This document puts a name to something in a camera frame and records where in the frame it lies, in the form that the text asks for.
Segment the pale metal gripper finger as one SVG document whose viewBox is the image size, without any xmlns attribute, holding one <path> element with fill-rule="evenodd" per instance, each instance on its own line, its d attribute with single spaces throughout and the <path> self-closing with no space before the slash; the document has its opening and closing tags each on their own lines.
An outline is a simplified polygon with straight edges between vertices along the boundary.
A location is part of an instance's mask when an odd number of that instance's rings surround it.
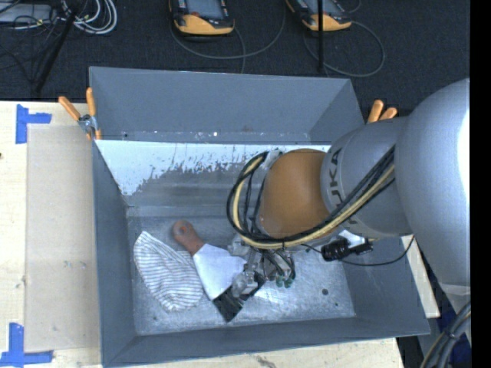
<svg viewBox="0 0 491 368">
<path fill-rule="evenodd" d="M 232 282 L 232 296 L 239 298 L 249 293 L 249 276 L 243 271 L 238 274 Z"/>
<path fill-rule="evenodd" d="M 248 285 L 247 285 L 247 292 L 246 295 L 251 297 L 255 293 L 257 293 L 260 288 L 265 284 L 266 279 L 265 277 L 255 271 L 254 273 L 248 274 Z"/>
</svg>

